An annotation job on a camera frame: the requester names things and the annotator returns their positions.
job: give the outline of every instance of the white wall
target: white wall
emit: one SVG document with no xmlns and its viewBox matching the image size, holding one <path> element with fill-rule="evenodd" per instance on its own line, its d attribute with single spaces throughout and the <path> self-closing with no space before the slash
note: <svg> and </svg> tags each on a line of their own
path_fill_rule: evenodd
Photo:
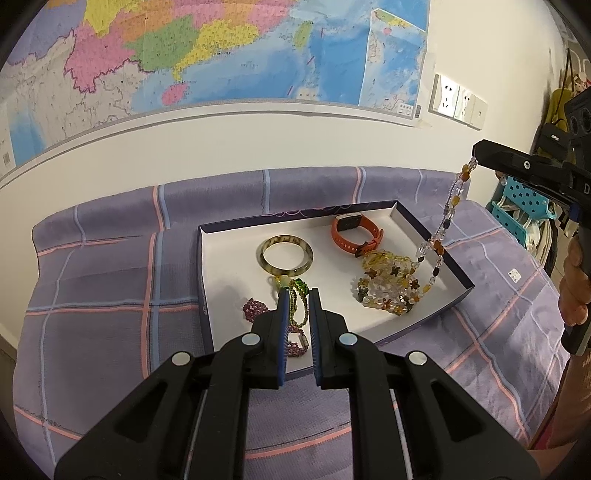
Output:
<svg viewBox="0 0 591 480">
<path fill-rule="evenodd" d="M 457 171 L 489 138 L 529 151 L 564 62 L 543 0 L 432 0 L 437 71 L 489 104 L 478 132 L 428 113 L 419 128 L 351 118 L 258 113 L 173 122 L 116 135 L 40 164 L 0 189 L 0 335 L 18 342 L 37 280 L 32 227 L 76 203 L 137 187 L 259 168 L 391 165 Z M 477 169 L 469 198 L 496 186 Z"/>
</svg>

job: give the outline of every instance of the human hand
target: human hand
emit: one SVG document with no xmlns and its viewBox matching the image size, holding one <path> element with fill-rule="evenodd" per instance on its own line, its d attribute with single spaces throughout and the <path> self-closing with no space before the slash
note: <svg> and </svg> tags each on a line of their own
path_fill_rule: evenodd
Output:
<svg viewBox="0 0 591 480">
<path fill-rule="evenodd" d="M 582 325 L 587 321 L 587 304 L 591 303 L 591 281 L 580 265 L 583 251 L 575 236 L 564 259 L 564 277 L 560 280 L 558 309 L 566 325 Z"/>
</svg>

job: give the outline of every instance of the bangle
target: bangle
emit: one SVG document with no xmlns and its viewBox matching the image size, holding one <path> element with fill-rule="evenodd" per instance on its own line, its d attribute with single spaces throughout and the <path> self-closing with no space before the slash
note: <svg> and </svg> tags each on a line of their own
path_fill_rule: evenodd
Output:
<svg viewBox="0 0 591 480">
<path fill-rule="evenodd" d="M 271 265 L 267 260 L 265 260 L 265 251 L 271 245 L 280 243 L 298 245 L 306 253 L 308 257 L 306 263 L 301 267 L 292 268 L 290 270 L 283 270 L 282 268 L 277 268 Z M 302 273 L 306 272 L 311 267 L 313 260 L 314 254 L 312 252 L 311 246 L 308 245 L 308 243 L 302 240 L 300 237 L 293 235 L 277 235 L 273 238 L 270 238 L 261 245 L 261 253 L 259 254 L 259 262 L 261 264 L 261 267 L 267 273 L 270 273 L 274 277 L 280 277 L 282 275 L 287 275 L 288 277 L 297 277 L 298 275 L 302 275 Z"/>
</svg>

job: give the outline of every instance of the white box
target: white box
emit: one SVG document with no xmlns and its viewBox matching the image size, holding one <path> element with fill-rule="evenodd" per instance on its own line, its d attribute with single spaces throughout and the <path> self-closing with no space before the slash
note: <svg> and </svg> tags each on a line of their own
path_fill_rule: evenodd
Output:
<svg viewBox="0 0 591 480">
<path fill-rule="evenodd" d="M 363 307 L 356 296 L 357 282 L 363 276 L 361 258 L 341 250 L 330 235 L 335 215 L 352 212 L 362 212 L 383 228 L 384 239 L 380 248 L 398 255 L 414 258 L 417 247 L 430 236 L 426 228 L 395 201 L 202 225 L 197 242 L 197 278 L 200 283 L 200 318 L 206 352 L 218 351 L 227 341 L 250 331 L 251 324 L 246 321 L 242 311 L 248 299 L 262 301 L 270 310 L 276 308 L 275 281 L 258 263 L 261 244 L 276 235 L 295 235 L 308 242 L 314 252 L 314 261 L 300 278 L 310 289 L 319 289 L 325 310 L 341 314 L 350 331 L 377 344 L 390 342 L 448 309 L 474 287 L 446 252 L 435 285 L 409 313 L 398 317 L 385 310 Z M 363 228 L 342 234 L 358 244 L 371 239 L 369 232 Z M 265 258 L 278 268 L 294 268 L 302 262 L 304 255 L 296 245 L 276 244 L 267 250 Z M 436 261 L 435 253 L 429 251 L 415 274 L 421 285 L 428 282 Z M 301 300 L 298 300 L 296 322 L 301 323 L 303 315 L 304 308 Z M 309 324 L 303 329 L 310 339 Z M 300 358 L 288 358 L 287 372 L 293 377 L 296 372 L 307 372 L 311 365 L 312 355 L 308 350 Z"/>
</svg>

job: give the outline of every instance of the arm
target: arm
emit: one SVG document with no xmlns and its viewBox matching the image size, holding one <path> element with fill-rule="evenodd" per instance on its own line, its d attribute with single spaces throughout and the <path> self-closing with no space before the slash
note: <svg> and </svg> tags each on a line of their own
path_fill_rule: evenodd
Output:
<svg viewBox="0 0 591 480">
<path fill-rule="evenodd" d="M 580 269 L 582 256 L 575 237 L 564 260 L 564 278 L 560 282 L 558 300 L 562 318 L 569 326 L 587 321 L 587 304 L 591 303 L 591 282 Z M 565 375 L 548 449 L 530 451 L 540 467 L 542 478 L 566 457 L 591 421 L 591 349 L 583 356 L 572 356 Z"/>
</svg>

